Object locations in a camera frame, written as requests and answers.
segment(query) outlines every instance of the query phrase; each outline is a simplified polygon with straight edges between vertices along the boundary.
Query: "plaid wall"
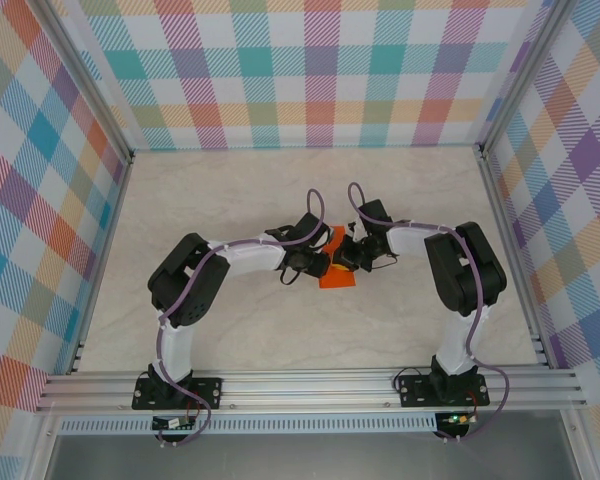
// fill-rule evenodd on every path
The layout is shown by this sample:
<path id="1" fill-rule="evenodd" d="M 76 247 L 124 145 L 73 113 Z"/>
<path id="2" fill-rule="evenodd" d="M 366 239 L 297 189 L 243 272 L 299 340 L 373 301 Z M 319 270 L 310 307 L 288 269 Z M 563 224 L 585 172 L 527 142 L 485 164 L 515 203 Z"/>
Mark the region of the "plaid wall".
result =
<path id="1" fill-rule="evenodd" d="M 578 372 L 600 461 L 600 0 L 581 0 L 492 152 L 562 367 Z"/>
<path id="2" fill-rule="evenodd" d="M 24 0 L 0 0 L 0 479 L 71 354 L 123 162 Z"/>
<path id="3" fill-rule="evenodd" d="M 473 144 L 541 3 L 55 0 L 152 149 Z"/>
<path id="4" fill-rule="evenodd" d="M 491 109 L 489 110 L 489 114 L 487 115 L 487 120 L 484 122 L 484 125 L 482 126 L 482 129 L 480 130 L 480 134 L 478 135 L 478 138 L 476 139 L 476 143 L 484 142 L 484 140 L 487 136 L 487 133 L 489 133 L 489 129 L 491 128 L 491 125 L 493 125 L 493 120 L 496 118 L 496 115 L 500 111 L 502 102 L 504 101 L 505 98 L 507 98 L 507 95 L 509 95 L 509 92 L 511 91 L 511 87 L 515 83 L 516 78 L 518 76 L 518 72 L 520 71 L 520 68 L 522 68 L 522 65 L 524 65 L 524 62 L 526 61 L 527 56 L 529 55 L 529 52 L 531 51 L 533 42 L 536 41 L 536 38 L 538 37 L 538 34 L 540 33 L 542 25 L 544 24 L 545 20 L 547 19 L 547 15 L 549 14 L 549 11 L 551 10 L 551 7 L 553 6 L 554 3 L 555 3 L 555 0 L 543 0 L 542 1 L 540 10 L 538 10 L 538 13 L 536 14 L 536 18 L 534 18 L 533 23 L 531 24 L 531 28 L 529 28 L 529 31 L 527 32 L 527 35 L 524 38 L 524 42 L 522 42 L 522 46 L 520 47 L 520 50 L 518 50 L 518 54 L 516 55 L 515 60 L 509 67 L 509 71 L 507 72 L 507 75 L 505 76 L 504 82 L 502 82 L 500 90 L 498 91 L 498 96 L 496 97 L 495 101 L 493 102 L 493 104 L 491 106 Z"/>

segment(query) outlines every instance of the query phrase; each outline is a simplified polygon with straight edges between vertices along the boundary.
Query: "vent slot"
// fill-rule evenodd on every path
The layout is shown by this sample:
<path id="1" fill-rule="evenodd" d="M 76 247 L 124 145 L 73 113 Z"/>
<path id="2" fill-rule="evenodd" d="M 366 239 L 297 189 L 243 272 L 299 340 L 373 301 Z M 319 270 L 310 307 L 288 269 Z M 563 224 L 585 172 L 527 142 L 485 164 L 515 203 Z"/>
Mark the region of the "vent slot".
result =
<path id="1" fill-rule="evenodd" d="M 434 413 L 214 415 L 205 434 L 433 432 Z M 153 435 L 151 417 L 66 416 L 60 435 Z"/>

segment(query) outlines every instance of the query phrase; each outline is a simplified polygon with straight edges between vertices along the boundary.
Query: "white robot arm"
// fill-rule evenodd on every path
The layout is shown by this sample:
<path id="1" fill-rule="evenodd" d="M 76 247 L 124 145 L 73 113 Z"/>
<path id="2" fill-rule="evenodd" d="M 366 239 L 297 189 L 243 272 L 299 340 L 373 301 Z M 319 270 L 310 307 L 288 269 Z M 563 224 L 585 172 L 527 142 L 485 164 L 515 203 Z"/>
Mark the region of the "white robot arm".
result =
<path id="1" fill-rule="evenodd" d="M 327 225 L 323 224 L 318 233 L 302 244 L 286 247 L 272 245 L 302 238 L 312 231 L 317 222 L 315 216 L 307 213 L 296 226 L 267 230 L 256 237 L 261 240 L 260 243 L 220 250 L 205 264 L 187 299 L 161 326 L 162 361 L 175 382 L 180 382 L 192 372 L 190 359 L 195 323 L 209 310 L 225 279 L 255 271 L 281 270 L 282 281 L 287 269 L 294 270 L 296 275 L 306 273 L 317 278 L 326 273 L 330 260 L 327 254 L 322 253 L 322 246 L 329 242 L 332 234 Z M 190 278 L 188 272 L 196 268 L 202 255 L 224 244 L 219 241 L 206 242 L 195 233 L 180 241 L 149 280 L 152 303 L 158 312 L 166 310 L 178 298 Z M 158 375 L 167 381 L 157 359 L 152 367 L 150 375 Z"/>
<path id="2" fill-rule="evenodd" d="M 477 366 L 466 348 L 477 309 L 477 289 L 463 249 L 449 233 L 412 225 L 405 228 L 406 225 L 394 223 L 380 200 L 364 203 L 358 210 L 359 216 L 349 224 L 347 235 L 334 253 L 333 263 L 351 271 L 358 268 L 371 271 L 373 262 L 382 256 L 415 255 L 429 259 L 437 293 L 452 311 L 442 343 L 432 358 L 429 379 L 441 402 L 465 396 L 477 379 Z M 507 280 L 476 223 L 465 223 L 454 230 L 469 248 L 482 283 L 484 306 L 471 337 L 475 345 Z"/>

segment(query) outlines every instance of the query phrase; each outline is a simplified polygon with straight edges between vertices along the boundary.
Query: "metal bracket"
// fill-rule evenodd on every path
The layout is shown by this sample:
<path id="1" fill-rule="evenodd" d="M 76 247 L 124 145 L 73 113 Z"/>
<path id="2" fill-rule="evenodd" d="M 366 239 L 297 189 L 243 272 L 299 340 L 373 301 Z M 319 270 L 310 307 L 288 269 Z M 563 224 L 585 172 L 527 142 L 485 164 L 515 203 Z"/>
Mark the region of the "metal bracket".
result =
<path id="1" fill-rule="evenodd" d="M 185 388 L 202 397 L 209 404 L 211 410 L 220 408 L 221 378 L 191 378 L 186 382 Z M 173 395 L 164 395 L 151 378 L 142 377 L 136 381 L 131 408 L 133 410 L 186 410 L 191 408 L 191 402 L 191 398 L 179 392 Z"/>
<path id="2" fill-rule="evenodd" d="M 400 391 L 400 405 L 403 408 L 474 406 L 473 398 L 467 394 L 463 394 L 450 402 L 441 402 L 428 375 L 400 375 L 397 387 Z M 468 391 L 471 391 L 476 397 L 478 407 L 486 407 L 491 403 L 484 376 L 475 375 Z"/>

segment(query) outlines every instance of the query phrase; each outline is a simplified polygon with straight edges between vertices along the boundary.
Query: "orange block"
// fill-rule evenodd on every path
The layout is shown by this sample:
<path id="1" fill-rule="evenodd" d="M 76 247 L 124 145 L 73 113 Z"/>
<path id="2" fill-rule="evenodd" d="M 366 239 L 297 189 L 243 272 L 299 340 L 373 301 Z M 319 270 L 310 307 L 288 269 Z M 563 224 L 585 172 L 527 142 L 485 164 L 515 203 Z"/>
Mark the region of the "orange block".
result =
<path id="1" fill-rule="evenodd" d="M 344 238 L 344 227 L 333 227 L 334 233 L 329 245 L 325 246 L 322 251 L 328 253 L 333 259 L 333 252 L 340 246 Z M 341 270 L 329 266 L 327 273 L 320 279 L 320 288 L 343 288 L 343 287 L 355 287 L 356 277 L 353 272 L 347 270 Z"/>

